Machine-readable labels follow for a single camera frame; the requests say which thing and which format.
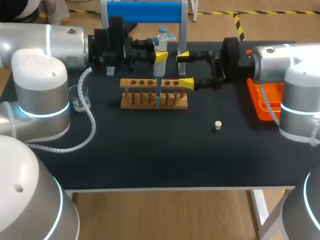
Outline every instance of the orange plastic container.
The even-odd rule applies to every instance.
[[[260,85],[254,84],[251,78],[246,81],[246,84],[249,88],[253,105],[259,119],[262,121],[273,121],[267,109],[264,97],[261,93]],[[284,94],[284,84],[270,83],[264,84],[263,86],[273,112],[275,113],[276,117],[280,119],[281,102],[282,96]]]

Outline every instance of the glowing blue ring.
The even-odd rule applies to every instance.
[[[306,179],[304,181],[303,198],[304,198],[304,203],[305,203],[306,210],[308,211],[308,213],[310,215],[310,218],[312,219],[312,221],[315,224],[315,226],[320,230],[320,224],[318,223],[315,215],[312,213],[310,205],[309,205],[309,202],[308,202],[308,199],[307,199],[307,181],[308,181],[308,178],[310,176],[310,173],[308,174],[308,176],[306,177]]]
[[[310,115],[310,116],[313,116],[313,115],[318,115],[320,114],[320,111],[316,111],[316,112],[306,112],[306,111],[296,111],[296,110],[292,110],[290,108],[287,108],[286,106],[284,106],[282,103],[281,103],[281,108],[283,108],[284,110],[290,112],[290,113],[293,113],[293,114],[299,114],[299,115]]]
[[[57,112],[55,112],[55,113],[50,113],[50,114],[37,115],[37,114],[29,113],[29,112],[23,110],[23,109],[21,108],[21,106],[19,106],[21,112],[23,112],[25,115],[27,115],[27,116],[29,116],[29,117],[31,117],[31,118],[49,118],[49,117],[54,117],[54,116],[57,116],[57,115],[59,115],[59,114],[62,114],[65,110],[68,109],[68,107],[69,107],[69,102],[68,102],[68,104],[67,104],[63,109],[61,109],[60,111],[57,111]]]
[[[58,183],[57,179],[53,178],[55,181],[56,181],[56,184],[58,185],[58,188],[59,188],[59,192],[60,192],[60,207],[59,207],[59,212],[58,212],[58,215],[56,216],[56,219],[55,219],[55,222],[51,228],[51,230],[48,232],[48,234],[45,236],[45,238],[43,240],[48,240],[52,233],[54,232],[54,230],[56,229],[57,225],[58,225],[58,222],[59,222],[59,219],[61,217],[61,213],[62,213],[62,205],[63,205],[63,196],[62,196],[62,189],[60,187],[60,184]]]

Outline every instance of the cable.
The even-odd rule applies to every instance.
[[[266,91],[265,91],[265,88],[264,88],[264,85],[261,84],[260,85],[260,89],[261,89],[261,93],[262,93],[262,96],[263,96],[263,100],[264,100],[264,103],[266,105],[266,108],[268,109],[271,117],[273,118],[274,122],[279,126],[279,119],[277,118],[277,116],[275,115],[274,111],[272,110],[271,106],[270,106],[270,103],[269,103],[269,100],[268,100],[268,97],[267,97],[267,94],[266,94]]]
[[[94,137],[94,135],[96,133],[96,121],[95,121],[95,118],[92,115],[92,113],[91,113],[91,111],[90,111],[90,109],[89,109],[89,107],[88,107],[88,105],[86,103],[86,100],[84,98],[83,91],[82,91],[83,82],[84,82],[86,76],[91,72],[92,72],[92,69],[91,69],[91,67],[89,67],[87,70],[85,70],[82,73],[82,75],[79,78],[79,82],[78,82],[79,99],[80,99],[80,101],[81,101],[81,103],[82,103],[82,105],[84,107],[84,110],[88,114],[88,117],[89,117],[90,122],[91,122],[91,133],[88,136],[88,138],[84,142],[80,143],[79,145],[71,147],[71,148],[66,148],[66,149],[59,149],[59,148],[53,148],[53,147],[49,147],[49,146],[42,146],[42,145],[38,145],[38,144],[27,143],[26,145],[29,148],[40,149],[40,150],[44,150],[44,151],[48,151],[48,152],[52,152],[52,153],[57,153],[57,154],[64,154],[64,153],[70,153],[70,152],[76,151],[76,150],[84,147],[85,145],[87,145],[92,140],[92,138]]]

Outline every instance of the white bottle cap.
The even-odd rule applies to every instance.
[[[216,129],[216,130],[219,130],[219,129],[221,128],[221,126],[222,126],[222,122],[216,121],[216,122],[214,123],[214,125],[215,125],[215,129]]]

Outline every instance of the black table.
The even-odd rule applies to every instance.
[[[243,42],[241,50],[279,42]],[[171,43],[169,49],[177,45]],[[213,51],[220,42],[189,43]],[[176,74],[167,61],[167,78]],[[187,77],[210,78],[205,62],[186,65]],[[69,72],[69,85],[81,72]],[[120,78],[152,78],[153,67],[137,63],[134,73],[117,67],[115,76],[94,72],[86,79],[97,131],[84,148],[64,154],[34,150],[64,189],[226,188],[295,186],[318,165],[320,149],[290,141],[273,122],[258,119],[246,83],[221,90],[188,92],[188,110],[122,110]],[[15,101],[10,79],[1,101]],[[214,131],[215,121],[222,128]],[[71,114],[69,131],[45,142],[69,148],[87,138],[85,113]]]

